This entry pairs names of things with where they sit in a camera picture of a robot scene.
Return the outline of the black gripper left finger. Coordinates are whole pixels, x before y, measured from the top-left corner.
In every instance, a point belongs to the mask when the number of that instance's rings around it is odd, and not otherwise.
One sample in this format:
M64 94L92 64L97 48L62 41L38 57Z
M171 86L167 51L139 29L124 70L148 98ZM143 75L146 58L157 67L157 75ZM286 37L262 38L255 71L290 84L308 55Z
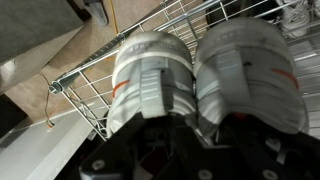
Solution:
M166 120L135 115L81 163L81 180L155 179L170 159Z

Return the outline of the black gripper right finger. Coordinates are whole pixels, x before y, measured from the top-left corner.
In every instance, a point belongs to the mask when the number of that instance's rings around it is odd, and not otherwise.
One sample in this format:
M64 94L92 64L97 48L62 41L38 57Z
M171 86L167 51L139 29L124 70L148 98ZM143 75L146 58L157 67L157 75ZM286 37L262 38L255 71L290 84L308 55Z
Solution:
M213 180L320 180L319 140L286 134L248 115L228 115L215 134Z

